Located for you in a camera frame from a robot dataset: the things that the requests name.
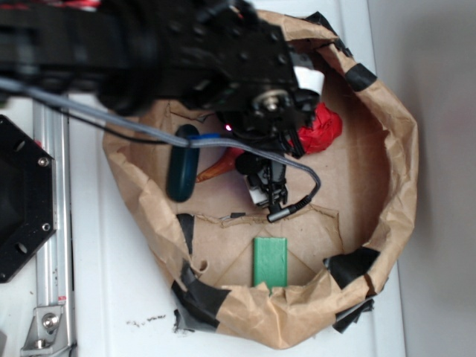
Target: red cloth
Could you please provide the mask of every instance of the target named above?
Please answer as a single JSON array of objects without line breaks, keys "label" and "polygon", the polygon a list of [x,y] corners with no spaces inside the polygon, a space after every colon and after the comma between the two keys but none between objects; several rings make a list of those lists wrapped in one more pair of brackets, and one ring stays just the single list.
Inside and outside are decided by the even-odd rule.
[{"label": "red cloth", "polygon": [[342,119],[339,114],[329,110],[322,102],[315,108],[312,128],[302,127],[297,131],[306,154],[320,152],[342,134]]}]

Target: metal bracket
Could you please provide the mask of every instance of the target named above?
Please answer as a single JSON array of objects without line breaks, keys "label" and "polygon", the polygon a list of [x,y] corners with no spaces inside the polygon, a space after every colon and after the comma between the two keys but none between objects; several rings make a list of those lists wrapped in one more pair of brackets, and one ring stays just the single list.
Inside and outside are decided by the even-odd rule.
[{"label": "metal bracket", "polygon": [[63,306],[37,307],[20,356],[51,356],[68,346]]},{"label": "metal bracket", "polygon": [[34,137],[56,159],[53,201],[57,230],[36,254],[38,307],[21,356],[58,356],[76,343],[69,193],[68,118],[35,103]]}]

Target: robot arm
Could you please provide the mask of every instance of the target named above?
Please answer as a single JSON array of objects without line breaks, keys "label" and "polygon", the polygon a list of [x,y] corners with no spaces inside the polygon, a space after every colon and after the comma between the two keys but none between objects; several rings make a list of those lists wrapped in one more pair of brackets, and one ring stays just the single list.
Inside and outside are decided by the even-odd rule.
[{"label": "robot arm", "polygon": [[[217,112],[245,144],[296,158],[304,154],[297,130],[312,125],[320,94],[300,83],[303,66],[312,67],[243,0],[103,0],[94,12],[21,3],[0,10],[1,77],[53,93],[90,92],[120,115],[137,114],[154,99],[179,100]],[[241,162],[270,221],[292,213],[280,207],[287,200],[285,166],[252,155]]]}]

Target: dark green object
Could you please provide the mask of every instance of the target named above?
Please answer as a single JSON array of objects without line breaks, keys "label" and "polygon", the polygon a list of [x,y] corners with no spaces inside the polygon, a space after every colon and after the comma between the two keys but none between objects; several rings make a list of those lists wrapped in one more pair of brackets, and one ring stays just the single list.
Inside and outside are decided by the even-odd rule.
[{"label": "dark green object", "polygon": [[254,239],[254,285],[265,282],[268,289],[288,285],[288,240]]},{"label": "dark green object", "polygon": [[[191,124],[180,126],[176,132],[176,136],[180,138],[196,135],[199,135],[199,131]],[[185,202],[192,196],[199,165],[199,153],[200,149],[172,148],[165,189],[170,199]]]}]

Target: gray wall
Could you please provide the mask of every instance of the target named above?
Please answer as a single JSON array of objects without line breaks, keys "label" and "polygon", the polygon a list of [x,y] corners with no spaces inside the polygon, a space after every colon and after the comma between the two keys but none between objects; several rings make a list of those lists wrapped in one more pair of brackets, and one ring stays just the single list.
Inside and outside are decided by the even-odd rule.
[{"label": "gray wall", "polygon": [[399,261],[408,357],[476,356],[476,1],[368,0],[377,74],[420,130]]}]

